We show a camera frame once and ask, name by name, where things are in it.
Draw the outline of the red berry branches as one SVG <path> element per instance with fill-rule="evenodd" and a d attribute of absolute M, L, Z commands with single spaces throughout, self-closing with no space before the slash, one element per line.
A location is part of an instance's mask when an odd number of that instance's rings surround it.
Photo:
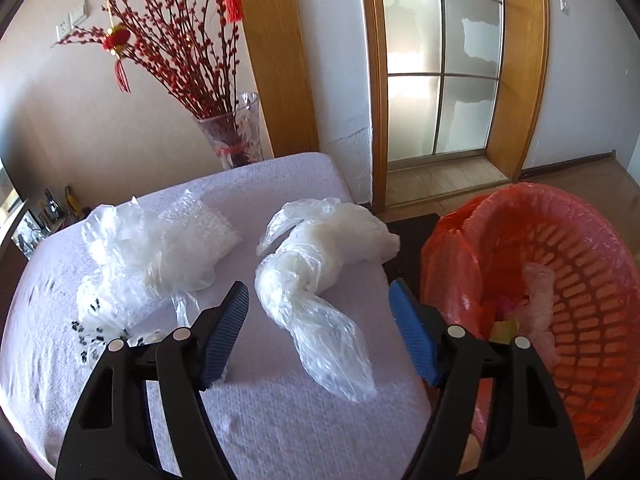
<path fill-rule="evenodd" d="M 130 31 L 122 64 L 142 67 L 195 118 L 235 110 L 242 21 L 228 21 L 224 0 L 101 0 L 101 9 L 107 27 L 78 27 L 59 44 L 103 49 L 107 29 L 122 23 Z"/>

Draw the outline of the white paw print bag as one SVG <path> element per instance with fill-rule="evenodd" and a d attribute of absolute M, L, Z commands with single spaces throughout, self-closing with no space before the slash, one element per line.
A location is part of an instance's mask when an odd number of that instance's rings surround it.
<path fill-rule="evenodd" d="M 127 295 L 114 296 L 97 276 L 85 276 L 77 291 L 78 315 L 70 328 L 81 365 L 93 367 L 107 345 L 121 339 L 130 346 L 160 341 L 167 330 L 153 320 L 155 307 Z"/>

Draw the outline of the glass vase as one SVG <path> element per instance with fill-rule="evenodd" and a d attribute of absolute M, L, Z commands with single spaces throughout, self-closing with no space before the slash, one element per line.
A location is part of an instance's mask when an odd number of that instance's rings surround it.
<path fill-rule="evenodd" d="M 260 99 L 256 92 L 243 92 L 233 112 L 196 121 L 223 170 L 264 160 L 259 107 Z"/>

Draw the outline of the red lined laundry basket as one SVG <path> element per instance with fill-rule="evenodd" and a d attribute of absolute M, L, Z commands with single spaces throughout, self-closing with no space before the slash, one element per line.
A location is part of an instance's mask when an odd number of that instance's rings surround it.
<path fill-rule="evenodd" d="M 597 209 L 537 183 L 473 198 L 424 244 L 420 298 L 477 338 L 527 337 L 584 460 L 623 429 L 639 392 L 639 273 Z"/>

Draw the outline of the milky white plastic bag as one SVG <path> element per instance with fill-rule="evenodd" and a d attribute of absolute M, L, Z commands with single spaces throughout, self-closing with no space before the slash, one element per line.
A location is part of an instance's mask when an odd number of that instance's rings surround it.
<path fill-rule="evenodd" d="M 329 393 L 359 403 L 374 398 L 376 388 L 363 333 L 320 294 L 344 266 L 383 264 L 399 248 L 399 236 L 367 208 L 336 197 L 284 204 L 260 238 L 259 302 L 292 337 L 305 372 Z"/>

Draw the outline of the bubble wrap sheet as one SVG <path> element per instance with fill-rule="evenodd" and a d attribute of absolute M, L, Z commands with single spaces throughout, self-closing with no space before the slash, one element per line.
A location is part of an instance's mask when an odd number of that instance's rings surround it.
<path fill-rule="evenodd" d="M 96 208 L 82 227 L 96 263 L 77 293 L 82 325 L 131 336 L 171 306 L 180 325 L 200 312 L 194 294 L 215 281 L 215 266 L 241 241 L 229 220 L 184 191 L 156 214 L 137 200 Z"/>

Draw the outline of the red lantern ornament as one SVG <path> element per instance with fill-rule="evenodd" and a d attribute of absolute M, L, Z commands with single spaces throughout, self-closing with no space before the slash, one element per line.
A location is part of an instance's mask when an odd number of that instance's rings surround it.
<path fill-rule="evenodd" d="M 102 47 L 115 58 L 114 73 L 117 87 L 121 92 L 129 93 L 130 87 L 122 59 L 129 48 L 130 31 L 122 23 L 107 29 Z"/>

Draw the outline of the clear knotted plastic bag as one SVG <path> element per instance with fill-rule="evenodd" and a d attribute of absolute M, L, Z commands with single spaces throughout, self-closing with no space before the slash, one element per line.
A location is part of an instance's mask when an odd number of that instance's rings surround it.
<path fill-rule="evenodd" d="M 525 263 L 523 278 L 526 284 L 527 300 L 515 311 L 518 332 L 527 337 L 537 353 L 552 370 L 559 362 L 551 331 L 554 305 L 554 272 L 538 263 Z"/>

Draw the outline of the white wall switch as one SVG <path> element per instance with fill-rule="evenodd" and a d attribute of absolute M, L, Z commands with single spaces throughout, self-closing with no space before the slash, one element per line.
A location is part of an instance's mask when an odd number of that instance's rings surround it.
<path fill-rule="evenodd" d="M 70 33 L 78 28 L 89 17 L 89 14 L 89 0 L 82 0 L 81 4 L 70 10 L 66 17 L 55 25 L 56 42 L 61 42 L 70 36 Z"/>

